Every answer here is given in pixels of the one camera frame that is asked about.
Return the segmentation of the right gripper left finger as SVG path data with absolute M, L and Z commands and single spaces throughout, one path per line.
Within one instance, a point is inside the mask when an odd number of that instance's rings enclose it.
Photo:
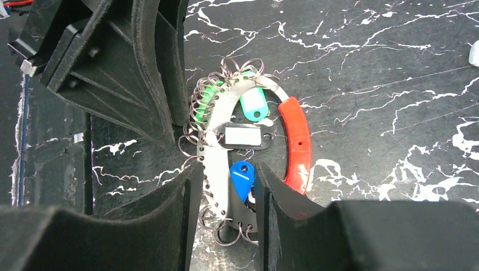
M 110 210 L 1 207 L 2 270 L 189 270 L 203 166 Z

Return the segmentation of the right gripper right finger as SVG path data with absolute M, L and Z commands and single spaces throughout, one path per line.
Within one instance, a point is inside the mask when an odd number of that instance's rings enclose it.
M 478 213 L 460 202 L 322 207 L 255 167 L 261 270 L 477 270 Z

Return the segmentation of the metal key organizer ring red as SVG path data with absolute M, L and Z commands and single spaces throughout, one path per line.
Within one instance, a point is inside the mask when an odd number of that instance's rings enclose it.
M 302 195 L 307 191 L 312 169 L 311 134 L 299 100 L 287 94 L 276 76 L 265 73 L 261 59 L 251 59 L 239 65 L 234 59 L 226 57 L 221 60 L 218 72 L 203 78 L 211 84 L 216 81 L 222 81 L 223 84 L 210 100 L 208 115 L 204 118 L 206 123 L 198 127 L 190 114 L 190 121 L 183 127 L 182 138 L 196 146 L 196 152 L 187 154 L 187 159 L 197 160 L 203 167 L 202 195 L 207 204 L 200 210 L 200 225 L 212 234 L 218 245 L 228 247 L 232 243 L 222 240 L 220 236 L 226 227 L 237 231 L 235 242 L 241 239 L 250 241 L 250 234 L 258 231 L 255 193 L 253 185 L 246 203 L 238 197 L 230 175 L 230 166 L 238 161 L 230 161 L 229 154 L 240 150 L 222 147 L 216 136 L 216 128 L 225 123 L 263 124 L 270 127 L 266 124 L 268 116 L 258 122 L 245 118 L 240 97 L 254 87 L 273 94 L 278 100 L 278 110 L 288 141 L 284 183 Z

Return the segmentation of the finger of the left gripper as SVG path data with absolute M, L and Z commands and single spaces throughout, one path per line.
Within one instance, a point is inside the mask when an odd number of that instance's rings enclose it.
M 41 82 L 63 101 L 159 146 L 174 142 L 155 53 L 158 1 L 99 1 L 62 34 Z
M 185 80 L 184 21 L 187 0 L 161 0 L 155 22 L 155 51 L 172 123 L 189 120 L 189 99 Z

